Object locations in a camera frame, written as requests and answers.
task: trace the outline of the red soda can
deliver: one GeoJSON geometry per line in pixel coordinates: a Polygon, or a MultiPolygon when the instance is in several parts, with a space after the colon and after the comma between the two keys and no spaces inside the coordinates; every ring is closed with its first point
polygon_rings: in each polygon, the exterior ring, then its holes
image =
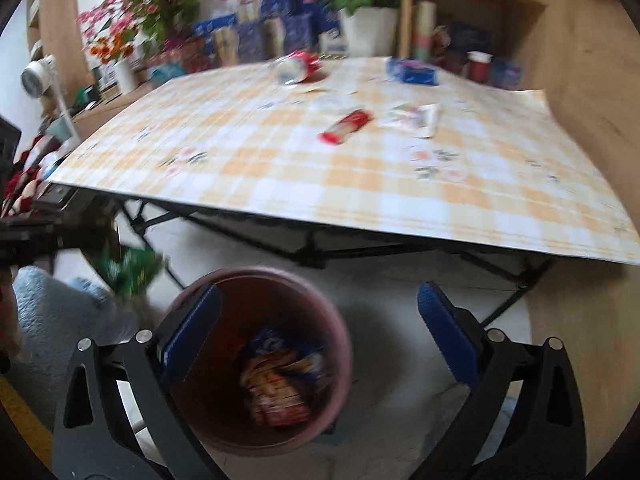
{"type": "Polygon", "coordinates": [[[361,127],[372,119],[372,115],[364,110],[356,110],[346,117],[341,118],[328,130],[318,135],[318,139],[327,144],[342,144],[353,132],[357,132],[361,127]]]}
{"type": "Polygon", "coordinates": [[[285,85],[303,82],[322,66],[315,54],[305,50],[296,50],[273,63],[278,81],[285,85]]]}

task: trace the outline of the pink trash bin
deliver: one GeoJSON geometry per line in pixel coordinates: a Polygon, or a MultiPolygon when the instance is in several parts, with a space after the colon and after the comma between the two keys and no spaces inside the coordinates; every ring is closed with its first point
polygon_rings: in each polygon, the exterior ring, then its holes
{"type": "Polygon", "coordinates": [[[215,284],[222,312],[184,383],[172,396],[197,437],[209,450],[242,456],[293,451],[320,435],[338,417],[351,384],[349,333],[334,305],[313,285],[266,267],[221,269],[200,278],[172,303],[180,307],[200,286],[215,284]],[[238,354],[263,327],[317,342],[332,382],[312,406],[312,418],[290,428],[258,426],[239,386],[238,354]]]}

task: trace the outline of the blue gripper pad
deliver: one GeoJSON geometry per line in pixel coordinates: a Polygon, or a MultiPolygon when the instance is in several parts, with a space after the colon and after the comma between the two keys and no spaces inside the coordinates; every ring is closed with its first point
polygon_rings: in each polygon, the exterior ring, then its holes
{"type": "Polygon", "coordinates": [[[481,338],[484,330],[468,311],[453,306],[433,282],[418,291],[418,312],[459,383],[471,390],[482,379],[481,338]]]}
{"type": "Polygon", "coordinates": [[[191,367],[220,316],[222,298],[215,286],[208,286],[196,293],[193,306],[178,309],[169,316],[175,318],[162,322],[173,328],[172,334],[159,349],[162,367],[160,382],[164,385],[180,383],[187,378],[191,367]]]}

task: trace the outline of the gray rug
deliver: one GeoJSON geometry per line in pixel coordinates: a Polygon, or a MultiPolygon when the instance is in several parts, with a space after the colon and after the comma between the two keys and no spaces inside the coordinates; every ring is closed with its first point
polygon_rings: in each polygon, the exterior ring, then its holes
{"type": "Polygon", "coordinates": [[[100,345],[129,340],[138,328],[106,290],[87,280],[59,282],[37,267],[20,269],[14,281],[23,346],[29,362],[12,362],[7,379],[33,413],[53,428],[69,358],[80,339],[100,345]]]}

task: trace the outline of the yellow checkered tablecloth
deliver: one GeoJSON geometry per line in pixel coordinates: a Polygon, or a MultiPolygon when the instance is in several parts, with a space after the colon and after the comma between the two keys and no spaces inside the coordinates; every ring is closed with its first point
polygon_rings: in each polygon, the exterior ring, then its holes
{"type": "Polygon", "coordinates": [[[385,80],[383,59],[325,63],[309,86],[268,64],[172,80],[105,124],[51,181],[127,196],[378,232],[640,264],[607,181],[552,119],[542,91],[440,71],[385,80]],[[341,105],[376,119],[340,146],[317,135],[341,105]],[[393,106],[440,103],[433,139],[381,126],[393,106]]]}

